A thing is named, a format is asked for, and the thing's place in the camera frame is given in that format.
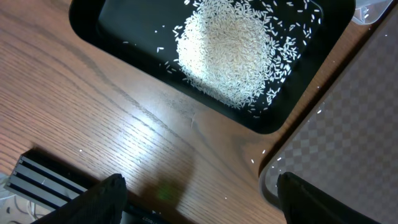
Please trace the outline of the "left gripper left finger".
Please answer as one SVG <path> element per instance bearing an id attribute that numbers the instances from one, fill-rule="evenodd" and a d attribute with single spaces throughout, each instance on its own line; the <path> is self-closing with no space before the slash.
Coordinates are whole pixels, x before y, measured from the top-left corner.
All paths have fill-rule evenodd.
<path id="1" fill-rule="evenodd" d="M 32 224 L 120 224 L 126 203 L 125 178 L 113 174 Z"/>

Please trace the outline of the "pile of white rice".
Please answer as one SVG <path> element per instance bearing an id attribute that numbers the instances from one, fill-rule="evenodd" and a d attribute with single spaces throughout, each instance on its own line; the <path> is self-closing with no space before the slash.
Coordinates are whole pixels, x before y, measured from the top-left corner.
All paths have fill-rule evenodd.
<path id="1" fill-rule="evenodd" d="M 272 100 L 291 73 L 299 44 L 280 35 L 296 24 L 280 19 L 275 6 L 294 1 L 177 1 L 191 7 L 171 28 L 175 63 L 185 81 L 222 104 L 254 109 L 260 97 Z"/>

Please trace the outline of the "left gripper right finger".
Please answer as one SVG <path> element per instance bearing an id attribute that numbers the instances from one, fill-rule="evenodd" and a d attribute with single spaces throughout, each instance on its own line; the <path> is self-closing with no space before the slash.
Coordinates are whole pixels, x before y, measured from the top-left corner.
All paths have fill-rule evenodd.
<path id="1" fill-rule="evenodd" d="M 378 224 L 291 172 L 278 177 L 277 197 L 288 224 Z"/>

